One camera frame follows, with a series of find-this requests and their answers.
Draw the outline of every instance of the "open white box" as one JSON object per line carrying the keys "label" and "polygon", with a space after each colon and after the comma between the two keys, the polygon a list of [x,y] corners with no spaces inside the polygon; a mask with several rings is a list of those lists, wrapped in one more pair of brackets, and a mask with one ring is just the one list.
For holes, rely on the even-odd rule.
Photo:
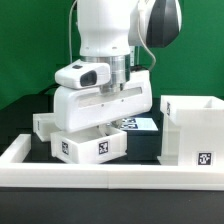
{"label": "open white box", "polygon": [[60,131],[55,125],[53,113],[43,113],[33,115],[33,132],[38,135],[42,142],[50,141],[50,133]]}
{"label": "open white box", "polygon": [[162,96],[163,165],[224,166],[224,101]]}
{"label": "open white box", "polygon": [[100,126],[75,133],[51,134],[52,156],[66,163],[98,164],[126,155],[127,133]]}
{"label": "open white box", "polygon": [[[185,98],[189,103],[187,108],[189,109],[189,114],[186,112],[184,116],[181,117],[179,110],[184,108],[186,111],[186,104],[183,103],[182,99],[169,96],[162,97],[161,110],[165,114],[169,113],[169,116],[173,119],[172,122],[175,124],[175,128],[178,129],[177,133],[179,134],[175,132],[174,136],[176,137],[174,137],[173,140],[177,139],[177,136],[181,136],[181,128],[177,127],[177,125],[188,125],[188,123],[191,123],[191,120],[183,122],[182,119],[187,118],[193,113],[191,113],[193,105],[192,98]],[[207,123],[207,127],[215,128],[217,125],[218,129],[215,130],[220,131],[223,126],[223,102],[213,97],[202,97],[200,99],[198,98],[198,101],[195,99],[194,105],[198,110],[193,115],[193,119],[195,119],[194,124],[203,124],[203,118],[210,119]],[[200,111],[204,111],[202,117],[200,116]],[[216,123],[213,123],[217,115],[220,116],[220,120],[219,122],[216,121]],[[169,147],[164,147],[163,153],[166,152],[167,149],[168,152],[177,152],[176,142],[170,141],[172,132],[169,132],[169,134],[171,134],[168,141]],[[30,141],[30,135],[20,135],[2,155],[0,161],[0,186],[224,190],[224,166],[218,165],[219,161],[217,158],[216,161],[213,161],[211,166],[195,166],[192,164],[180,164],[181,166],[155,166],[21,163],[30,150]],[[174,148],[176,151],[172,151],[172,144],[175,146]]]}

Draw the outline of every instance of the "cable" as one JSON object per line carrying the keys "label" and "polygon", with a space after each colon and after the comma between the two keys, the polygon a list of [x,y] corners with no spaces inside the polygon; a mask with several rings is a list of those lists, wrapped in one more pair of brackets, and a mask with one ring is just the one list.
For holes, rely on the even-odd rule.
{"label": "cable", "polygon": [[146,68],[142,65],[131,66],[131,72],[138,72],[138,71],[142,71],[142,70],[148,70],[148,68]]}
{"label": "cable", "polygon": [[137,65],[139,65],[139,58],[140,58],[140,46],[138,46]]}
{"label": "cable", "polygon": [[142,39],[142,36],[141,36],[141,33],[140,33],[140,15],[141,12],[139,12],[139,17],[138,17],[138,36],[139,36],[139,39],[142,43],[142,46],[144,47],[145,51],[149,54],[149,56],[152,58],[152,64],[151,66],[149,67],[149,72],[152,71],[152,69],[154,68],[155,64],[156,64],[156,57],[155,55],[149,50],[149,48],[146,46],[146,44],[144,43],[143,39]]}
{"label": "cable", "polygon": [[69,57],[70,63],[72,63],[72,13],[75,8],[77,0],[75,0],[72,4],[72,7],[69,12],[69,23],[68,23],[68,42],[69,42]]}
{"label": "cable", "polygon": [[60,86],[59,84],[54,83],[54,84],[48,86],[47,88],[41,90],[38,94],[39,94],[39,95],[44,95],[44,94],[45,94],[46,92],[48,92],[49,90],[51,90],[51,89],[56,89],[56,88],[58,88],[59,86]]}

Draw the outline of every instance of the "green background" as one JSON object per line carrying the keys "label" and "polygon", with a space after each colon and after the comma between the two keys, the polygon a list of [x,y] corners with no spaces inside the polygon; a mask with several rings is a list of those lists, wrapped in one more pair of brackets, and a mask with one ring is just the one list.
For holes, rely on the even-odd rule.
{"label": "green background", "polygon": [[[1,0],[0,108],[54,82],[69,63],[68,14],[71,0]],[[180,0],[183,26],[164,49],[152,49],[153,97],[163,94],[224,96],[224,1]],[[80,38],[73,25],[74,60]],[[150,64],[140,51],[140,62]]]}

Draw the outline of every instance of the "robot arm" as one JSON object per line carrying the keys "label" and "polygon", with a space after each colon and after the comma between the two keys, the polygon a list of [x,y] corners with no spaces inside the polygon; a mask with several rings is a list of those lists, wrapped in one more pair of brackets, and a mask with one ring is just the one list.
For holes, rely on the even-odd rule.
{"label": "robot arm", "polygon": [[78,0],[81,60],[59,70],[56,125],[75,132],[148,111],[149,72],[130,72],[130,46],[165,47],[180,31],[178,0]]}

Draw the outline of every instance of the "white box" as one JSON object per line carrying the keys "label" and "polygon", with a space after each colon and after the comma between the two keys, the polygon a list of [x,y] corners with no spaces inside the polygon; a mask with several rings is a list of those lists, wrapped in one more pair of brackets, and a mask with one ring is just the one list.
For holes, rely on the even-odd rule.
{"label": "white box", "polygon": [[224,166],[224,101],[162,96],[163,165]]}
{"label": "white box", "polygon": [[66,163],[98,164],[126,155],[127,133],[111,126],[51,134],[52,156]]}
{"label": "white box", "polygon": [[60,131],[60,129],[55,125],[55,115],[53,113],[33,115],[33,132],[38,135],[42,142],[50,141],[50,134],[57,131]]}

